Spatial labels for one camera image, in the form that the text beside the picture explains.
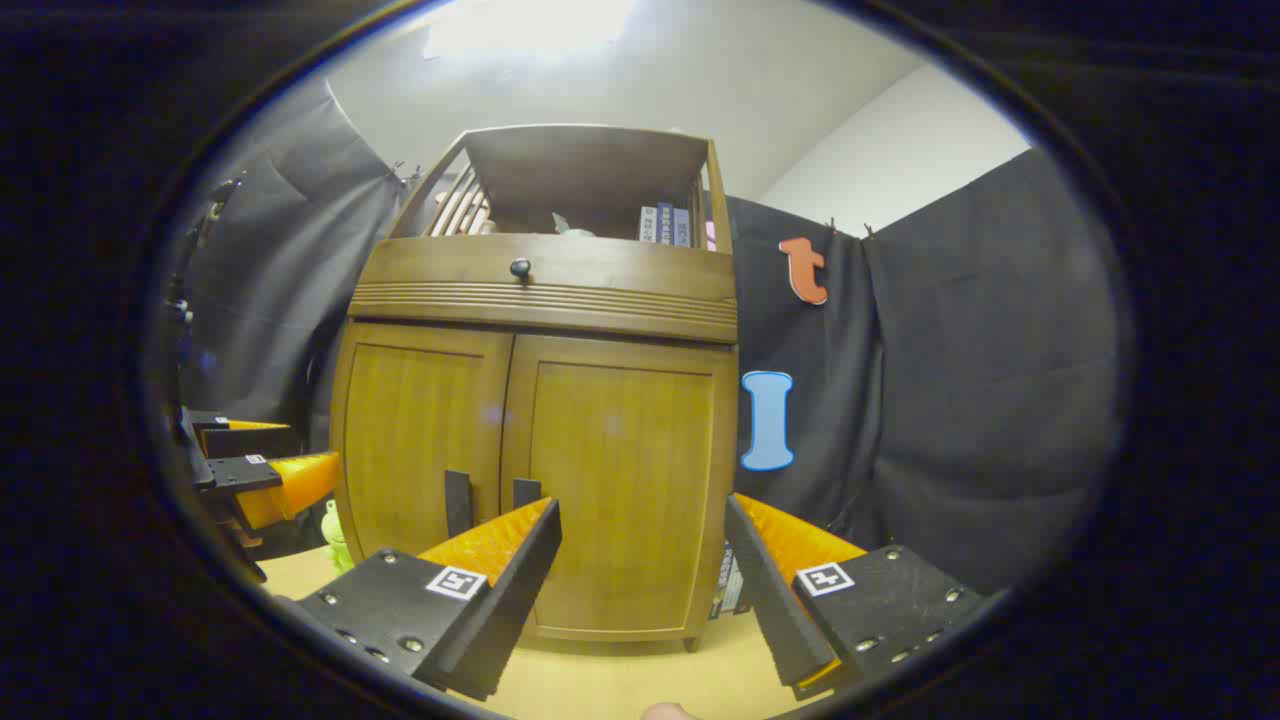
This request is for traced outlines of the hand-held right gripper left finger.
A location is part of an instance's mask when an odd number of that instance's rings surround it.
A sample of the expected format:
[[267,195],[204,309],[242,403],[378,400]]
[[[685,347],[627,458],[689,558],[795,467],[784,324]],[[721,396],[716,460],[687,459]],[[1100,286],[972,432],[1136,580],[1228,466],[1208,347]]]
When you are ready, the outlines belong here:
[[298,602],[298,620],[374,667],[484,701],[497,692],[562,541],[544,497],[420,555],[383,548]]

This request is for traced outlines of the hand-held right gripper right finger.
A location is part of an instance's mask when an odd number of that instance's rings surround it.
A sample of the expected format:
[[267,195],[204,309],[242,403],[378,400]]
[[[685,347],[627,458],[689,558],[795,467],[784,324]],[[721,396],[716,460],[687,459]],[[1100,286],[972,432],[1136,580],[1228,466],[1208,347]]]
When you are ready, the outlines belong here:
[[724,538],[780,682],[800,700],[896,673],[987,602],[905,546],[861,550],[740,493],[726,500]]

